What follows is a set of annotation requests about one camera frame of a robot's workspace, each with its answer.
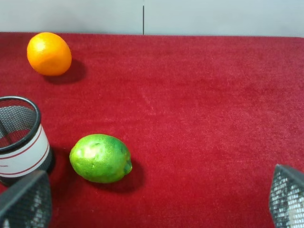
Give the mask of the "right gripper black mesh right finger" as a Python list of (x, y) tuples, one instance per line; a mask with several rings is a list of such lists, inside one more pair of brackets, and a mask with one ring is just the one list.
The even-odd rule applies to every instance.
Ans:
[(269, 211), (276, 228), (304, 226), (304, 174), (277, 164), (272, 179)]

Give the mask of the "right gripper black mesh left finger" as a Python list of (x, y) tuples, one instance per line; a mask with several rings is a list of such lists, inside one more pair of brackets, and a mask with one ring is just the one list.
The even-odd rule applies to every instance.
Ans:
[(52, 216), (48, 174), (34, 171), (0, 194), (2, 228), (47, 228)]

